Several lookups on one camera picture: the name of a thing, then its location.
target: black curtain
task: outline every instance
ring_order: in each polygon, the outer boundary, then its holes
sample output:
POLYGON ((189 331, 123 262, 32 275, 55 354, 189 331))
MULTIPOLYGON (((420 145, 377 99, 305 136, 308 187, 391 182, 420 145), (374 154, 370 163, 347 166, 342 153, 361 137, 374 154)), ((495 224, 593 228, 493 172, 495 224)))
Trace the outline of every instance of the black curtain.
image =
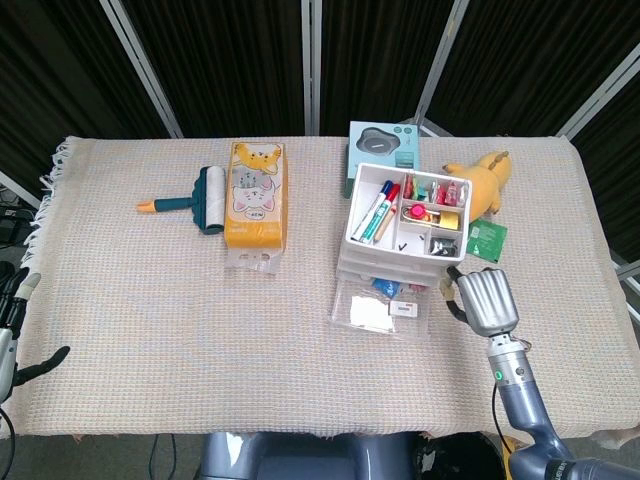
POLYGON ((609 246, 640 259, 640 75, 573 139, 609 246))
POLYGON ((0 3, 0 170, 40 196, 65 136, 167 132, 97 1, 0 3))
POLYGON ((413 117, 452 0, 324 0, 320 133, 413 117))
POLYGON ((639 41, 637 0, 472 1, 427 118, 456 136, 555 135, 639 41))
POLYGON ((124 5, 186 137, 304 135, 300 2, 124 5))

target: lint roller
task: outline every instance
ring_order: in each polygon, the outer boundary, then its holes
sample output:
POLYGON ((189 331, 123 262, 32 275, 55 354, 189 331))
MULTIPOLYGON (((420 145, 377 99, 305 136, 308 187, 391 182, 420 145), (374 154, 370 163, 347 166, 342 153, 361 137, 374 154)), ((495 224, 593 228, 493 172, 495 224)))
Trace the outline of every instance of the lint roller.
POLYGON ((190 197, 159 198, 138 204, 145 213, 167 212, 191 208, 193 223, 202 233, 213 235, 224 230, 225 177, 222 167, 203 167, 193 184, 190 197))

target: woven tablecloth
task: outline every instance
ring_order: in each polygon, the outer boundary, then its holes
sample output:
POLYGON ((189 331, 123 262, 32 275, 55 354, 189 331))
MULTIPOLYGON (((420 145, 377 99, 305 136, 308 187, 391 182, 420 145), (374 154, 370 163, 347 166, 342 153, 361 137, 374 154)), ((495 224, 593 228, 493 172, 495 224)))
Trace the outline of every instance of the woven tablecloth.
MULTIPOLYGON (((61 145, 26 260, 42 281, 19 362, 71 353, 15 390, 18 433, 494 430, 485 339, 438 292, 424 342, 328 323, 346 139, 268 140, 289 161, 276 276, 225 270, 223 237, 201 234, 189 211, 135 209, 189 195, 202 166, 227 166, 232 139, 61 145)), ((494 217, 509 229, 498 266, 549 414, 564 437, 636 426, 640 353, 576 150, 558 138, 422 139, 422 168, 505 149, 514 168, 494 217)), ((485 266, 469 255, 461 269, 485 266)))

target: yellow tissue box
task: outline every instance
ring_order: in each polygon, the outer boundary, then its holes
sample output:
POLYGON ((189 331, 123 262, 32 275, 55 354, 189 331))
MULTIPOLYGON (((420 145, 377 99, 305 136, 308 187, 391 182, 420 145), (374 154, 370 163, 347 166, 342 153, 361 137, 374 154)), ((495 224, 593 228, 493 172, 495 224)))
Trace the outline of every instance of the yellow tissue box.
POLYGON ((282 143, 234 142, 227 175, 229 248, 285 248, 287 160, 282 143))

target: lint roller handle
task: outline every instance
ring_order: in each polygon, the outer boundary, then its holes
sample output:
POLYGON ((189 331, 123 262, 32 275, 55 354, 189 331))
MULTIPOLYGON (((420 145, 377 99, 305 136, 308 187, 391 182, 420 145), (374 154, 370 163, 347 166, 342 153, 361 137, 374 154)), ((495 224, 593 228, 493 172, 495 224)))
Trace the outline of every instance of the lint roller handle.
POLYGON ((144 202, 138 204, 139 212, 167 212, 169 210, 182 210, 183 208, 191 208, 193 205, 193 198, 159 198, 152 200, 151 202, 144 202))

